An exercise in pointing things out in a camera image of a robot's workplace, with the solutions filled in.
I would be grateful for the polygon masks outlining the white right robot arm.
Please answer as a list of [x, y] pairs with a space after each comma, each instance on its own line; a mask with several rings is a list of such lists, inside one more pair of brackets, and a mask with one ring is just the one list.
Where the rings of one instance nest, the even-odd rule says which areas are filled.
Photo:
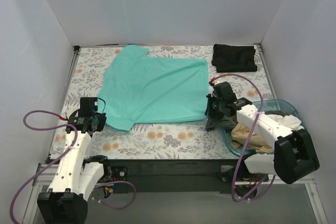
[[251, 180], [256, 174], [275, 175], [292, 184], [317, 171], [320, 162], [309, 132], [293, 130], [271, 119], [251, 101], [238, 99], [228, 82], [210, 84], [213, 93], [207, 95], [206, 115], [209, 119], [235, 116], [237, 121], [257, 133], [274, 150], [272, 154], [241, 154], [235, 176]]

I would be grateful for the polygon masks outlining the teal t shirt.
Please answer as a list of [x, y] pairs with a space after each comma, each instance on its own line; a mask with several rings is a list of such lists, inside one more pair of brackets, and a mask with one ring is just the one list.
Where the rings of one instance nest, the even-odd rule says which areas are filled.
[[205, 58], [154, 57], [147, 48], [128, 45], [104, 72], [98, 111], [123, 131], [138, 123], [200, 121], [208, 92]]

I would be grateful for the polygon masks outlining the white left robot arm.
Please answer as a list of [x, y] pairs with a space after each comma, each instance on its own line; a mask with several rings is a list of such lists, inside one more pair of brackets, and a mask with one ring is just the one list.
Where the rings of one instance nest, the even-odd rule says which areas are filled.
[[106, 114], [98, 111], [98, 101], [96, 97], [82, 97], [80, 108], [68, 118], [68, 146], [47, 192], [37, 199], [45, 223], [84, 223], [95, 185], [111, 178], [106, 156], [85, 158], [93, 134], [101, 132], [106, 123]]

